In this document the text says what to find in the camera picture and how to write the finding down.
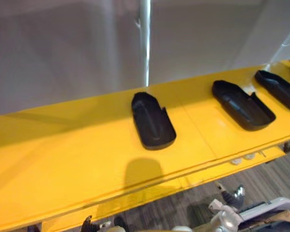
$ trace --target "black molded piece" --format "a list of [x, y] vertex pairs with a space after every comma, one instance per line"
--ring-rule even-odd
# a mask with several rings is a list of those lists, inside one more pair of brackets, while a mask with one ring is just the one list
[[212, 91], [222, 107], [245, 130], [262, 129], [276, 119], [275, 114], [255, 93], [249, 96], [235, 84], [215, 81]]
[[136, 93], [132, 103], [133, 118], [144, 148], [158, 150], [172, 144], [176, 132], [165, 108], [146, 92]]
[[255, 74], [256, 80], [263, 85], [275, 98], [290, 109], [290, 83], [280, 76], [259, 70]]

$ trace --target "black shoe-shaped part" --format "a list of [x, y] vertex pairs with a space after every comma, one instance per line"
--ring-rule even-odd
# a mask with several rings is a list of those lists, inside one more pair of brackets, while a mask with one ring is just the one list
[[265, 87], [275, 98], [290, 109], [290, 83], [280, 76], [259, 70], [255, 74], [256, 80]]
[[229, 193], [225, 190], [221, 194], [227, 205], [233, 206], [237, 210], [244, 204], [245, 189], [243, 185], [240, 185], [233, 193]]
[[238, 85], [215, 81], [212, 92], [228, 114], [245, 130], [262, 129], [276, 119], [275, 114], [255, 93], [249, 96]]
[[176, 132], [165, 108], [160, 108], [156, 98], [146, 92], [134, 95], [133, 118], [142, 145], [148, 150], [158, 150], [172, 144]]

